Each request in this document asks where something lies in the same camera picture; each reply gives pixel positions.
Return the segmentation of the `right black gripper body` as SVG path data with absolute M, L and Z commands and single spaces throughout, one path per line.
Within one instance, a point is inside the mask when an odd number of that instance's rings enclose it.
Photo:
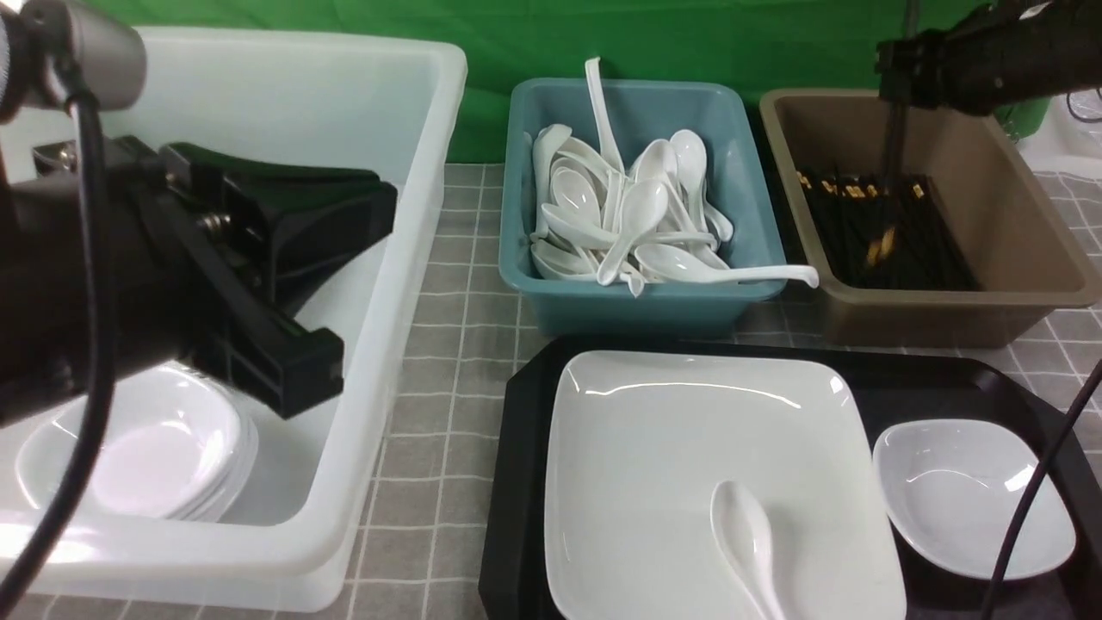
M 952 35 L 926 30 L 909 39 L 882 40 L 876 46 L 878 97 L 914 109 L 947 109 L 951 105 L 942 78 Z

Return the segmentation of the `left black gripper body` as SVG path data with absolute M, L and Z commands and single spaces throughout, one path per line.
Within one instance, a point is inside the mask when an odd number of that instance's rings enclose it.
M 3 197 L 1 413 L 12 426 L 88 387 L 88 309 L 78 180 L 37 146 L 37 177 Z M 105 142 L 114 252 L 115 372 L 121 378 L 184 357 L 183 285 L 154 247 L 139 191 L 169 191 L 163 162 L 137 138 Z

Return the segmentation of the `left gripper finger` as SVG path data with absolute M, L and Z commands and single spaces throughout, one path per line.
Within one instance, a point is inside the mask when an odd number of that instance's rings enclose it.
M 183 285 L 184 356 L 193 368 L 270 407 L 280 418 L 338 398 L 345 342 L 307 330 L 248 283 L 256 271 L 213 242 L 169 191 L 139 191 L 154 247 Z
M 208 242 L 288 314 L 393 231 L 399 192 L 370 170 L 272 164 L 185 142 L 160 157 Z

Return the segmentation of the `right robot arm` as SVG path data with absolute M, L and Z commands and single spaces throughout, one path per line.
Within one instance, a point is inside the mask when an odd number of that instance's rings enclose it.
M 882 101 L 988 116 L 1099 87 L 1101 3 L 995 1 L 876 52 Z

